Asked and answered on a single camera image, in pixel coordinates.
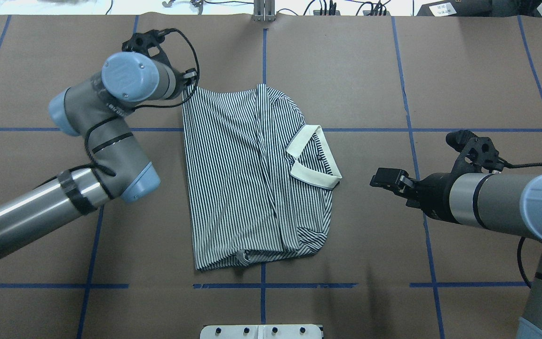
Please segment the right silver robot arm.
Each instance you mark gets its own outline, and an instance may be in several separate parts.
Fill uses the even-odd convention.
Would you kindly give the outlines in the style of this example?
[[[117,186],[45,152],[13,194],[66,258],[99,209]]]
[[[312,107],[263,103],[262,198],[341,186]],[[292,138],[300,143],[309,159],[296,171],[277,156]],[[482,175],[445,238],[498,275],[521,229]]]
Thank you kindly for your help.
[[[403,169],[378,168],[370,186],[405,198],[431,219],[542,244],[542,175],[503,173],[516,166],[500,157],[490,138],[468,129],[448,133],[446,143],[459,154],[450,172],[416,180]],[[516,337],[542,339],[542,255]]]

